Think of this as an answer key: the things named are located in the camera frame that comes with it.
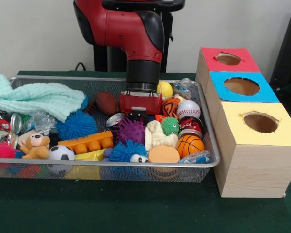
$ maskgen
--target orange tiger-striped toy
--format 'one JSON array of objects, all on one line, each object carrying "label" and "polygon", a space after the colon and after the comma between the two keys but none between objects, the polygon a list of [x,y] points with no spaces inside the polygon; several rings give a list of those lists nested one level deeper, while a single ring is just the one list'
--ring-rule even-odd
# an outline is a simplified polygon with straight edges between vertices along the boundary
[{"label": "orange tiger-striped toy", "polygon": [[203,150],[205,150],[204,143],[195,135],[185,135],[177,143],[177,151],[181,159],[190,154],[202,152]]},{"label": "orange tiger-striped toy", "polygon": [[180,102],[181,100],[179,98],[170,98],[170,99],[164,100],[162,103],[163,114],[165,116],[178,119],[178,116],[176,114],[176,109]]}]

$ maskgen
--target plastic bag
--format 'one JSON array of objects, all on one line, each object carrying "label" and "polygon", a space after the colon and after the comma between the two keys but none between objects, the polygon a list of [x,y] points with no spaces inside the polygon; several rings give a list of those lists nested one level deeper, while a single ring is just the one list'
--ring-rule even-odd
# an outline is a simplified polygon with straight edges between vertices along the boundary
[{"label": "plastic bag", "polygon": [[196,101],[198,93],[197,83],[189,78],[184,78],[180,82],[173,83],[174,95],[178,94],[187,100]]},{"label": "plastic bag", "polygon": [[211,162],[211,154],[209,151],[204,150],[200,153],[194,153],[181,159],[180,164],[207,164]]},{"label": "plastic bag", "polygon": [[40,133],[48,135],[51,128],[56,125],[56,119],[43,111],[35,112],[27,122],[26,131],[35,128]]}]

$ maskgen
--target football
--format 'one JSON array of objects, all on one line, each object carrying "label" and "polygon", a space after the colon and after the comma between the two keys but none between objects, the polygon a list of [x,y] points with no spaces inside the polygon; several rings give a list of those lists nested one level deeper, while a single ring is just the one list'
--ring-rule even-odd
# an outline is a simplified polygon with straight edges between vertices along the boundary
[{"label": "football", "polygon": [[114,115],[118,113],[118,101],[109,92],[99,92],[95,99],[96,107],[103,114]]},{"label": "football", "polygon": [[[50,160],[75,160],[74,152],[66,146],[58,145],[49,149]],[[58,165],[58,164],[48,164],[48,169],[50,172],[65,175],[72,169],[72,165]]]}]

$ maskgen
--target wooden box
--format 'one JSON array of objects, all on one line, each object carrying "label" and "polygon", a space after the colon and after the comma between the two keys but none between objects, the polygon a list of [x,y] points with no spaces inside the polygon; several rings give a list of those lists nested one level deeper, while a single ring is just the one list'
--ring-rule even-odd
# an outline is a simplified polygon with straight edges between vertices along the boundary
[{"label": "wooden box", "polygon": [[221,196],[283,197],[291,180],[291,119],[248,50],[201,48],[196,81],[221,152]]},{"label": "wooden box", "polygon": [[215,133],[222,197],[283,197],[291,181],[291,119],[281,103],[222,102]]}]

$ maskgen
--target white wall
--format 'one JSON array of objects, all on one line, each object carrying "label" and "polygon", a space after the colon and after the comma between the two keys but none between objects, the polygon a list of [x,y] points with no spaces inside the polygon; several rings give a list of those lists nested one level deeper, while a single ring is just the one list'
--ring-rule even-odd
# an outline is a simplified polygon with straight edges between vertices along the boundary
[{"label": "white wall", "polygon": [[[270,79],[291,15],[291,0],[186,0],[174,13],[168,72],[196,72],[205,47],[247,47]],[[0,0],[0,74],[19,70],[93,70],[72,0]]]}]

